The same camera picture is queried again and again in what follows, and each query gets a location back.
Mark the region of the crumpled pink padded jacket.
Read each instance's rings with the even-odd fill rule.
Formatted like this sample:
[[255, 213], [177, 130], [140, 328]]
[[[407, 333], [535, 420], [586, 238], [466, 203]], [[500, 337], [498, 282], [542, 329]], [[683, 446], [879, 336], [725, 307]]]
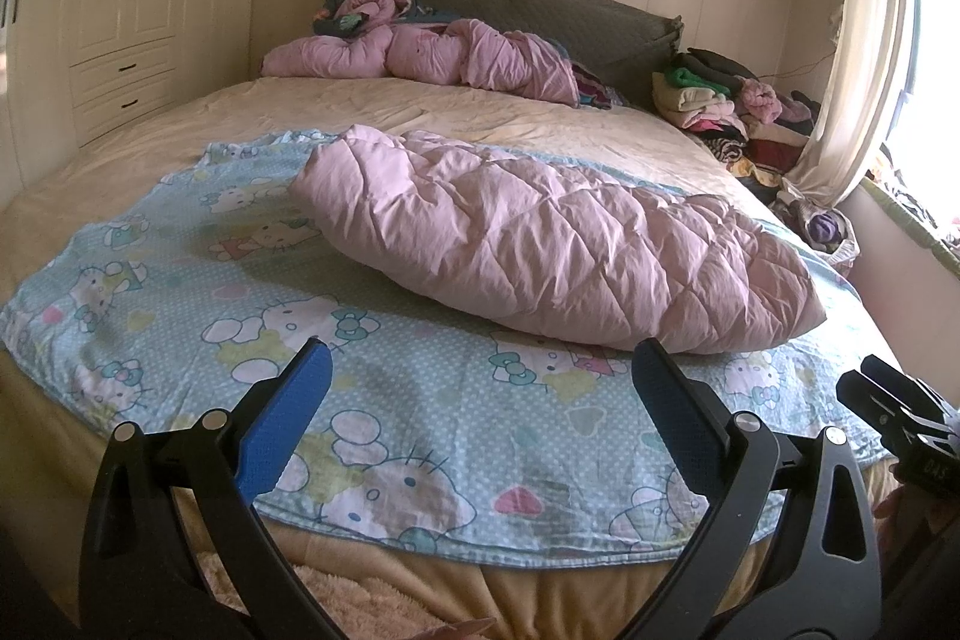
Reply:
[[313, 32], [269, 50], [260, 73], [398, 78], [579, 104], [578, 80], [562, 47], [534, 32], [501, 32], [482, 19], [455, 18], [416, 0], [329, 0]]

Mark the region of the dark grey headboard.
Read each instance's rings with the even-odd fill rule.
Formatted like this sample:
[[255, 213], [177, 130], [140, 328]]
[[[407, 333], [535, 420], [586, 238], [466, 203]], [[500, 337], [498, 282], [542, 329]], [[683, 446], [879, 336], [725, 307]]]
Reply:
[[413, 0], [500, 31], [524, 31], [565, 47], [575, 64], [651, 112], [652, 75], [679, 52], [683, 21], [613, 0]]

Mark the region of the bed with beige sheet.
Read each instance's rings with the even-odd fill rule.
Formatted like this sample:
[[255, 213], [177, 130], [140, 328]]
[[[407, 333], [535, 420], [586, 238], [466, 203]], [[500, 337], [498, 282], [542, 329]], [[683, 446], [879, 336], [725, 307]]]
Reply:
[[[11, 205], [50, 205], [70, 182], [91, 184], [114, 172], [125, 172], [133, 191], [146, 195], [164, 175], [195, 166], [213, 143], [283, 131], [319, 131], [325, 143], [355, 125], [391, 135], [432, 131], [677, 195], [715, 193], [761, 227], [775, 227], [770, 211], [708, 152], [649, 113], [568, 109], [398, 80], [267, 78], [213, 92], [101, 136], [20, 191], [3, 213]], [[2, 339], [3, 528], [62, 606], [76, 601], [86, 507], [108, 435], [55, 403]], [[571, 569], [472, 564], [262, 515], [295, 564], [350, 580], [379, 578], [441, 619], [493, 617], [501, 638], [612, 637], [675, 559]]]

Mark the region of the blue Hello Kitty blanket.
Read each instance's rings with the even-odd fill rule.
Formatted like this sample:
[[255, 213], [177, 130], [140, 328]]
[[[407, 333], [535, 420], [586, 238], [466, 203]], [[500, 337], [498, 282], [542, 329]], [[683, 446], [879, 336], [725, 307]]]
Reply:
[[228, 408], [309, 338], [334, 378], [267, 516], [523, 569], [672, 559], [704, 514], [623, 353], [519, 336], [353, 262], [288, 187], [319, 131], [213, 143], [2, 218], [2, 339], [93, 431]]

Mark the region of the dark clothes by headboard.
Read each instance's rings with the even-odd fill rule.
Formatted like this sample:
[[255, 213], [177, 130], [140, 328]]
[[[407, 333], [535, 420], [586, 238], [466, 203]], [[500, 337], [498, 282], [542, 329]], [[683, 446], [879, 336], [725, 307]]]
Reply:
[[602, 83], [601, 78], [592, 71], [586, 70], [583, 65], [571, 65], [574, 81], [578, 86], [579, 104], [583, 107], [592, 107], [599, 110], [612, 110], [623, 107], [625, 101], [620, 92], [612, 86]]

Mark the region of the pink quilted coat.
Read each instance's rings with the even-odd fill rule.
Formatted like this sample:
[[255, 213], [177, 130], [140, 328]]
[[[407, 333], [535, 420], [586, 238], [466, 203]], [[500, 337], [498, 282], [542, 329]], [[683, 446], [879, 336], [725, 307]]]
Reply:
[[290, 193], [348, 259], [529, 335], [743, 353], [827, 318], [799, 252], [716, 195], [363, 125], [317, 145]]

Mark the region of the pile of folded clothes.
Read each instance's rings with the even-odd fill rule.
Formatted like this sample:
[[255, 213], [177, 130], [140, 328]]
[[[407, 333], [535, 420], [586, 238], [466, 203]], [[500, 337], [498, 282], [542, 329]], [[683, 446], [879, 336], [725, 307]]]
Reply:
[[659, 115], [693, 136], [766, 206], [799, 163], [820, 104], [802, 91], [776, 91], [747, 67], [712, 50], [677, 53], [651, 76]]

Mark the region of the cream window curtain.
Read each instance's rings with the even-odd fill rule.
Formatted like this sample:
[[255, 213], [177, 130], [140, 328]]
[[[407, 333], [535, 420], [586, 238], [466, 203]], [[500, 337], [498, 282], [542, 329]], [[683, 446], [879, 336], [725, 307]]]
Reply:
[[912, 22], [913, 0], [843, 0], [822, 112], [786, 175], [789, 190], [835, 206], [861, 182], [892, 123]]

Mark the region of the bag of clothes by curtain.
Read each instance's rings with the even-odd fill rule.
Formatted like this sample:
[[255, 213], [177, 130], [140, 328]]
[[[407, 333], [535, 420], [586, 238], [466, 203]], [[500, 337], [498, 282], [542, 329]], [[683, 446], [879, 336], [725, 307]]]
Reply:
[[809, 198], [780, 191], [770, 205], [771, 213], [797, 234], [838, 275], [848, 278], [861, 248], [846, 214], [823, 208]]

